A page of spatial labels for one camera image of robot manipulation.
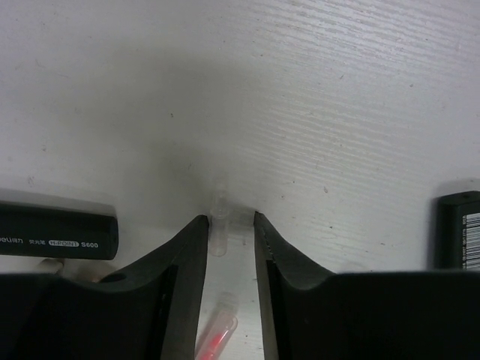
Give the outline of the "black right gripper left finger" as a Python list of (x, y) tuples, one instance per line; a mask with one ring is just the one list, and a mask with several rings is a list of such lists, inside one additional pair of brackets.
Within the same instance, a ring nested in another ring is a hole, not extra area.
[(100, 359), (193, 359), (206, 276), (209, 220), (101, 280), (113, 318)]

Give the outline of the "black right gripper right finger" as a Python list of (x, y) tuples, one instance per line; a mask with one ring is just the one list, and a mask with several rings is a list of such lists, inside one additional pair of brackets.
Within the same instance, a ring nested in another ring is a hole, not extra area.
[(320, 285), (333, 275), (286, 241), (269, 219), (254, 214), (254, 253), (265, 359), (324, 359)]

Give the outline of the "red fineliner pen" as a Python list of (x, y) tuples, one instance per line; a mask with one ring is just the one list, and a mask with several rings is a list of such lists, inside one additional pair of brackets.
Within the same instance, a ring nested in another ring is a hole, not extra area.
[(220, 294), (210, 320), (196, 343), (195, 359), (219, 359), (238, 326), (238, 297), (231, 292)]

